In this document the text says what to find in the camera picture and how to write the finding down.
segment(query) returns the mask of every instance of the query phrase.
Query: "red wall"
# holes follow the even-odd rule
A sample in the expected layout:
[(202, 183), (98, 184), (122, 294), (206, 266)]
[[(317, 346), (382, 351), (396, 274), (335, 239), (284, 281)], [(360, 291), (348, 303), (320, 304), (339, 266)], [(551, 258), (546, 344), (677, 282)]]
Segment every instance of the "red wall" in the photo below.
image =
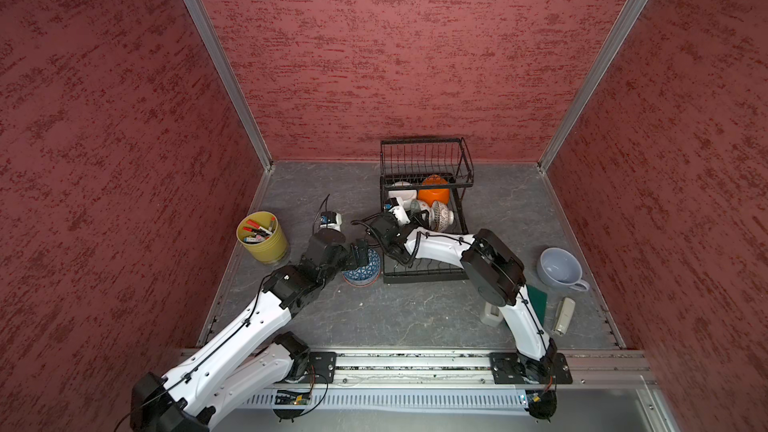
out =
[(260, 166), (181, 0), (0, 0), (0, 428), (112, 430)]
[(549, 171), (684, 430), (768, 427), (766, 64), (766, 0), (650, 0)]
[(203, 0), (278, 159), (465, 136), (535, 161), (625, 0)]

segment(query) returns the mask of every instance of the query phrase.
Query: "mug handle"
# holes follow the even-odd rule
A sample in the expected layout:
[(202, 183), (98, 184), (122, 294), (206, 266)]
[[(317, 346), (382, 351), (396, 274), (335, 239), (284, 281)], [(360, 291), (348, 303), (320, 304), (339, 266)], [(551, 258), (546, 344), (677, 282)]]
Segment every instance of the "mug handle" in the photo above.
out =
[(575, 291), (586, 292), (589, 290), (589, 282), (579, 279), (575, 284), (570, 285), (570, 288)]

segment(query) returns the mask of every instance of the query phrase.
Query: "dish rack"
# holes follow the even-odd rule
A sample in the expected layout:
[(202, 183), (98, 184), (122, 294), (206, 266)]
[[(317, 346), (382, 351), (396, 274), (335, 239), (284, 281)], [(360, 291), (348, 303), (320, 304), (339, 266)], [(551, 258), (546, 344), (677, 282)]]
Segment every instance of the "dish rack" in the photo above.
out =
[[(434, 175), (444, 178), (448, 184), (422, 185), (422, 182)], [(395, 186), (398, 182), (408, 182), (411, 185)], [(444, 232), (469, 234), (462, 200), (467, 187), (475, 184), (475, 173), (467, 143), (463, 138), (382, 140), (379, 184), (382, 210), (390, 191), (450, 189), (448, 208), (453, 210), (454, 221)], [(467, 279), (464, 269), (431, 259), (417, 259), (408, 267), (385, 260), (383, 269), (383, 280), (386, 284)]]

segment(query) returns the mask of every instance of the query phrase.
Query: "pen holder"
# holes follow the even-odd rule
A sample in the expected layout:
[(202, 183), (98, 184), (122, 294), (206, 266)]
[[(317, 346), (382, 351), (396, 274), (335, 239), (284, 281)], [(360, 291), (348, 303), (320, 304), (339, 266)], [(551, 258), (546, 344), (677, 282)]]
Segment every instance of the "pen holder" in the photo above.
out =
[[(258, 244), (245, 244), (243, 242), (245, 237), (253, 235), (252, 232), (243, 230), (243, 227), (250, 227), (248, 225), (249, 220), (268, 229), (273, 217), (275, 219), (275, 229), (272, 231), (272, 235), (267, 237), (264, 242)], [(255, 260), (266, 265), (277, 264), (288, 251), (288, 240), (285, 234), (283, 234), (283, 229), (280, 227), (280, 221), (277, 220), (277, 217), (272, 212), (255, 212), (245, 217), (237, 226), (237, 241), (254, 256)]]

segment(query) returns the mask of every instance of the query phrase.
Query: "light blue mug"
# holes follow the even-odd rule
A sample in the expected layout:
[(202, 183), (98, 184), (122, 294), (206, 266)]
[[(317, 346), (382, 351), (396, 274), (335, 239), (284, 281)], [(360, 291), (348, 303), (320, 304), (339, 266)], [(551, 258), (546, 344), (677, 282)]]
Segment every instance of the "light blue mug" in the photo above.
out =
[(546, 285), (572, 288), (579, 292), (589, 290), (589, 283), (581, 280), (581, 264), (573, 254), (562, 248), (550, 247), (543, 251), (536, 270)]

